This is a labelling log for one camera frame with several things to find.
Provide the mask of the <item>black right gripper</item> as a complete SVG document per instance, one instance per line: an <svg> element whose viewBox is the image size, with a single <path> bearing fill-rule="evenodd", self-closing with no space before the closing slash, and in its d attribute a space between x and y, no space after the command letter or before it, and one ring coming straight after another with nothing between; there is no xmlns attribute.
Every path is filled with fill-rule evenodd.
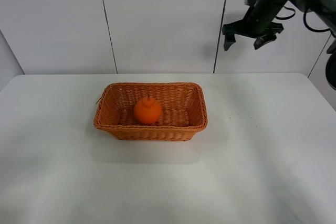
<svg viewBox="0 0 336 224"><path fill-rule="evenodd" d="M224 24L222 33L224 38L224 50L236 42L235 34L257 38L254 42L254 49L258 50L262 46L277 39L276 33L283 31L283 26L272 21L278 13L290 1L295 7L299 7L297 0L248 0L249 9L244 18L233 23Z"/></svg>

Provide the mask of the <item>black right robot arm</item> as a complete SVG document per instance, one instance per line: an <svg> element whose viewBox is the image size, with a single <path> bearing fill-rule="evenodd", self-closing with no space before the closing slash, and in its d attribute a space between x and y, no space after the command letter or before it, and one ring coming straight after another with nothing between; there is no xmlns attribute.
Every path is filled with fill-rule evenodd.
<svg viewBox="0 0 336 224"><path fill-rule="evenodd" d="M236 42L236 35L255 39L255 49L275 41L284 27L273 20L283 20L278 13L286 2L303 13L307 30L335 35L335 0L245 0L249 8L243 19L222 26L224 50L228 51Z"/></svg>

